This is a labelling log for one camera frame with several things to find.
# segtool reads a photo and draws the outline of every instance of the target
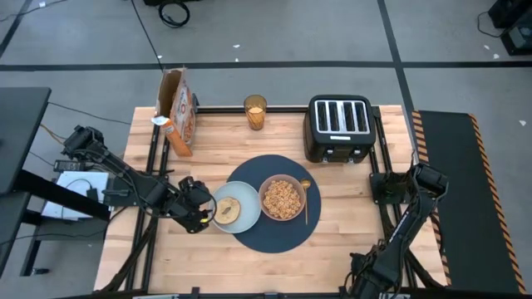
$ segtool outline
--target black mat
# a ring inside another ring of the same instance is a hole
[[[242,181],[259,191],[263,181],[276,174],[312,181],[307,190],[308,225],[305,225],[304,210],[290,221],[275,221],[261,213],[251,229],[234,235],[243,245],[266,253],[285,252],[303,243],[316,228],[322,210],[318,185],[312,175],[300,164],[280,155],[268,154],[250,159],[241,164],[227,181]]]
[[[449,177],[438,209],[451,288],[519,292],[471,118],[420,113],[429,164]]]

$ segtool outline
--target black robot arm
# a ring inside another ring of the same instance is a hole
[[[137,171],[112,154],[104,145],[102,133],[91,127],[78,125],[64,146],[62,154],[70,159],[99,164],[122,179],[136,195],[139,207],[145,211],[150,208],[155,217],[172,218],[188,233],[198,233],[209,226],[212,211],[200,210],[200,205],[210,201],[212,196],[202,182],[186,177],[176,188],[163,176]]]
[[[400,287],[406,250],[448,188],[447,177],[426,164],[412,166],[395,184],[401,186],[390,187],[403,189],[411,204],[388,241],[373,246],[367,255],[351,253],[356,279],[347,292],[350,297],[374,299],[397,284]]]

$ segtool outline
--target navy blue placemat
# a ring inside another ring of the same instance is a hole
[[[305,224],[304,210],[290,221],[275,221],[261,213],[252,228],[234,235],[248,248],[266,253],[285,252],[299,246],[313,233],[322,211],[318,185],[312,175],[300,164],[280,155],[267,154],[252,158],[241,164],[227,181],[242,181],[259,191],[264,180],[276,174],[287,174],[297,180],[311,180],[312,185],[307,190],[308,225]]]

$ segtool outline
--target cereal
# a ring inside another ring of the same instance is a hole
[[[275,218],[291,218],[301,207],[298,191],[285,180],[273,180],[264,196],[264,207]]]

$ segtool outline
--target wooden table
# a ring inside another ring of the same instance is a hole
[[[153,107],[135,109],[124,160],[144,169],[150,147]],[[399,105],[381,106],[382,122],[395,171],[406,171],[411,140]],[[162,140],[155,162],[160,162]],[[380,169],[380,147],[375,146]],[[150,279],[150,293],[337,292],[350,270],[350,252],[366,253],[383,238],[381,219],[372,201],[369,157],[360,164],[313,164],[303,152],[303,114],[267,114],[264,129],[249,129],[244,114],[197,115],[194,156],[170,153],[170,182],[186,175],[204,181],[211,192],[223,185],[244,161],[261,154],[280,154],[304,166],[318,183],[322,196],[320,220],[310,238],[288,252],[255,252],[214,225],[187,234],[176,222],[160,220]],[[137,210],[128,208],[110,224],[95,289],[105,286],[131,250]],[[430,220],[410,246],[425,269],[446,284]],[[144,257],[137,264],[140,285]]]

